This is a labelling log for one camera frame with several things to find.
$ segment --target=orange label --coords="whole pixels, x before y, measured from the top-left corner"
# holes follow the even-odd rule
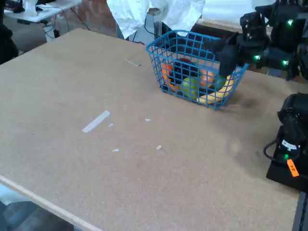
[[[289,169],[290,169],[290,171],[291,171],[291,173],[292,173],[292,176],[293,176],[293,177],[298,177],[298,176],[299,176],[299,173],[298,173],[298,171],[297,171],[297,169],[296,169],[296,167],[295,167],[295,164],[294,164],[293,160],[288,159],[288,160],[287,160],[287,164],[288,164]]]

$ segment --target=wire basket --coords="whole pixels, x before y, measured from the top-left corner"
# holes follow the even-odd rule
[[[178,33],[187,33],[183,37]],[[218,76],[219,62],[203,42],[218,38],[185,30],[169,31],[147,46],[156,79],[163,92],[215,109],[234,93],[248,65]]]

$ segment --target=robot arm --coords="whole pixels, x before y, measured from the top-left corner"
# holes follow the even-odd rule
[[[276,0],[272,5],[256,7],[240,19],[243,33],[227,40],[214,41],[213,52],[220,60],[219,76],[226,78],[237,64],[255,64],[287,71],[287,80],[299,75],[300,67],[308,79],[308,54],[304,27],[308,6],[297,0]],[[266,26],[272,27],[270,37]]]

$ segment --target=cork board table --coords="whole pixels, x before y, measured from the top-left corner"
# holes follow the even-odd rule
[[[1,65],[0,83],[0,182],[74,225],[291,230],[298,192],[266,179],[262,149],[304,84],[247,71],[214,111],[162,93],[144,46],[80,29]]]

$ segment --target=desk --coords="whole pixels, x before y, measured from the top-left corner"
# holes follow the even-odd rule
[[[298,192],[266,179],[262,150],[307,86],[247,71],[215,111],[162,93],[144,46],[81,29],[1,65],[0,81],[0,182],[74,225],[292,229]]]
[[[242,27],[239,23],[232,23],[232,22],[225,22],[225,21],[214,21],[214,20],[207,20],[207,19],[202,19],[199,18],[197,21],[197,24],[203,25],[203,26],[208,26],[208,27],[213,27],[221,30],[227,30],[227,31],[233,31],[233,32],[239,32],[242,33]],[[266,32],[268,35],[271,34],[272,28],[271,27],[266,27]]]
[[[46,20],[47,25],[44,24],[44,31],[46,34],[46,40],[52,41],[54,38],[53,24],[50,22],[49,18],[64,12],[74,6],[79,5],[82,0],[57,0],[46,5],[38,5],[43,11],[38,12],[37,16],[30,16],[25,12],[13,13],[12,11],[4,10],[4,15],[10,18],[22,19],[33,23],[39,23],[42,20]]]

